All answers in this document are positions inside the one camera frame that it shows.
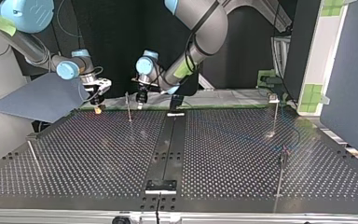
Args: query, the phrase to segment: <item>small orange object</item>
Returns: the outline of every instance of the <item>small orange object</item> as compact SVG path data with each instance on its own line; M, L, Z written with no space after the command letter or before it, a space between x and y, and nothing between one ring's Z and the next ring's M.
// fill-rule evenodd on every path
M103 113L103 111L101 110L101 108L98 107L98 106L94 108L94 111L95 111L95 114L97 114L97 115L100 115L100 114Z

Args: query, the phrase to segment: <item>light blue joint cover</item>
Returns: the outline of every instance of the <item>light blue joint cover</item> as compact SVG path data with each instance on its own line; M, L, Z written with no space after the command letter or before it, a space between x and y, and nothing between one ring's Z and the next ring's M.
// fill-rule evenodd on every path
M57 66L57 74L62 79L70 80L79 76L79 67L70 61L63 61Z
M174 95L179 90L179 86L173 87L170 90L167 91L169 95Z
M176 9L178 8L179 0L165 0L165 7L170 10L170 12L174 15L176 13Z
M144 56L152 57L152 58L158 60L158 53L155 51L145 50Z
M142 57L136 63L136 71L138 71L140 75L150 75L150 73L153 71L153 67L154 63L148 57Z
M89 51L86 49L78 49L72 51L72 57L89 57Z
M0 16L13 21L17 30L34 34L48 27L53 10L53 0L5 0L0 5Z

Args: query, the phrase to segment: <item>perforated metal table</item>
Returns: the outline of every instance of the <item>perforated metal table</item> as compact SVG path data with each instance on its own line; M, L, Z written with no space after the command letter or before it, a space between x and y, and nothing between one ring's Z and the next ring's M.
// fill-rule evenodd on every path
M166 114L60 120L0 160L0 209L358 215L358 160L291 109L275 124L272 108ZM145 194L149 180L176 180L176 194Z

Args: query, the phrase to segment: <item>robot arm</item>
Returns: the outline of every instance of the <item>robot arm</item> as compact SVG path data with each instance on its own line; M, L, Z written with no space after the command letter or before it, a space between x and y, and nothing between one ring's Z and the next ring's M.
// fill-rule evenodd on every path
M216 0L165 0L167 9L192 32L193 43L187 43L186 52L167 70L158 66L158 54L145 51L138 60L139 104L147 101L150 85L160 87L161 93L174 94L181 81L195 70L195 66L213 56L223 46L228 30L228 18L224 8Z
M80 77L86 91L92 96L90 102L100 105L111 81L97 78L102 69L97 71L92 64L89 52L79 49L72 52L72 58L52 54L46 46L32 34L43 31L53 18L54 4L52 0L0 0L0 16L14 21L17 31L11 36L0 32L0 37L20 52L26 61L37 67L57 72L63 79Z

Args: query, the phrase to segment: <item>black background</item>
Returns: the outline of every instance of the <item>black background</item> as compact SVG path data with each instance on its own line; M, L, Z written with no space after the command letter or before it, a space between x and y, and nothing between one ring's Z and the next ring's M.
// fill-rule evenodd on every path
M56 10L61 1L55 1ZM297 0L280 3L293 20ZM136 91L131 78L136 75L135 63L145 49L158 52L159 63L167 69L183 53L190 35L188 28L164 6L163 0L66 0L60 18L64 28L75 35L79 24L83 35L80 47L90 51L94 65L104 68L102 77L113 81L107 98ZM205 61L200 72L220 89L254 88L258 71L273 68L272 24L251 7L237 8L228 18L225 45ZM52 25L62 54L69 57L71 50L79 48L78 39L62 32L56 17ZM58 45L52 34L50 26L38 36L56 52ZM44 72L24 63L21 56L18 60L26 76Z

